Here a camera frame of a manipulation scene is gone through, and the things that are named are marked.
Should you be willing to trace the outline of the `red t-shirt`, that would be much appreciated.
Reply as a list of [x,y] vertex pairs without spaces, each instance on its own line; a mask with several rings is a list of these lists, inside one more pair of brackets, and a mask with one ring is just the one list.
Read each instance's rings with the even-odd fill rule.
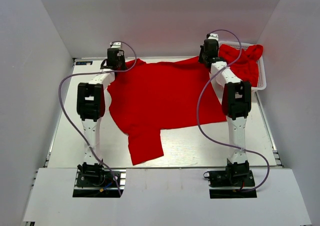
[[128,72],[117,73],[107,87],[109,112],[128,136],[135,166],[164,155],[161,130],[226,121],[212,87],[209,69],[197,57],[177,62],[127,62]]

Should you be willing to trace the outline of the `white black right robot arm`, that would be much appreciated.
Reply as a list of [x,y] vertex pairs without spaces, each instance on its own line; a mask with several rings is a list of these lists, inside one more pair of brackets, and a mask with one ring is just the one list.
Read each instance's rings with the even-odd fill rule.
[[225,59],[218,57],[219,40],[215,34],[204,40],[200,46],[198,61],[210,68],[223,86],[221,107],[228,123],[230,154],[227,158],[222,180],[228,180],[230,186],[244,186],[250,168],[245,152],[245,126],[252,107],[251,83],[242,81],[229,67]]

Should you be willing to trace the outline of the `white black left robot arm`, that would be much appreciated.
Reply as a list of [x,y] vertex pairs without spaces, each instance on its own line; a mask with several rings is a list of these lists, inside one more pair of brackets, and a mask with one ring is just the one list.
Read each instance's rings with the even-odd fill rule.
[[77,86],[76,111],[81,119],[85,143],[83,164],[78,167],[83,179],[93,186],[101,186],[106,180],[100,150],[100,126],[106,108],[111,104],[111,97],[106,100],[105,90],[115,80],[113,71],[126,70],[124,50],[121,46],[107,49],[107,58],[100,65],[100,74],[88,82]]

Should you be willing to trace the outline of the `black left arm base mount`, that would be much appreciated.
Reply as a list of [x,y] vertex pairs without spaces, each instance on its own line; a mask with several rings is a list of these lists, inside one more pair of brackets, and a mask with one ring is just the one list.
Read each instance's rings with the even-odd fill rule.
[[126,171],[116,170],[114,171],[115,178],[112,174],[103,170],[98,174],[89,172],[84,174],[81,171],[77,171],[72,197],[73,198],[120,198],[118,189],[122,194],[125,189],[126,183]]

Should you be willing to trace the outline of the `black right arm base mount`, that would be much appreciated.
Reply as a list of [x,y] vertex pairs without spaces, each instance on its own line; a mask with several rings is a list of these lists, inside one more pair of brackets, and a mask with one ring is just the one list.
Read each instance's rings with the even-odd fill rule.
[[257,191],[249,191],[256,186],[253,172],[231,181],[225,170],[210,170],[203,173],[208,181],[210,199],[255,199]]

